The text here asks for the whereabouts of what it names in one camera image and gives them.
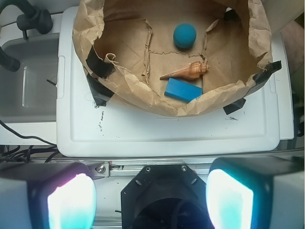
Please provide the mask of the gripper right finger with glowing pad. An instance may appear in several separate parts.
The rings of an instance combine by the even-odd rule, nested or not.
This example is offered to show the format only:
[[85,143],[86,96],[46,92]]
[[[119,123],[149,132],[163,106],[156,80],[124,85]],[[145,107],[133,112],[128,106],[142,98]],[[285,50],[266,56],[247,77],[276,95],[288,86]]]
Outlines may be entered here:
[[303,229],[304,157],[219,157],[206,180],[206,204],[217,229]]

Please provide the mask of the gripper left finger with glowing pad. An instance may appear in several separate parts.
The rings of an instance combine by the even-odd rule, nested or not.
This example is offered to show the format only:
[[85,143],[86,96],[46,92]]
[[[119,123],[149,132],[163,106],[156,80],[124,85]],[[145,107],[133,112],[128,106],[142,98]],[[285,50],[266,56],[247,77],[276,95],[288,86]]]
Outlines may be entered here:
[[2,229],[90,229],[96,205],[96,187],[83,163],[0,166]]

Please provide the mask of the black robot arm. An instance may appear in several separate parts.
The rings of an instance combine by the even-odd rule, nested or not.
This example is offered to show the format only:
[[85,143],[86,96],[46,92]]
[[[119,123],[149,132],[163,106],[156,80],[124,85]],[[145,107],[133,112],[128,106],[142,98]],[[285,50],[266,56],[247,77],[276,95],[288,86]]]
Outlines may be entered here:
[[[186,165],[148,165],[121,191],[124,229],[302,229],[302,158],[219,157],[206,180]],[[87,165],[0,166],[3,229],[90,229],[97,191]]]

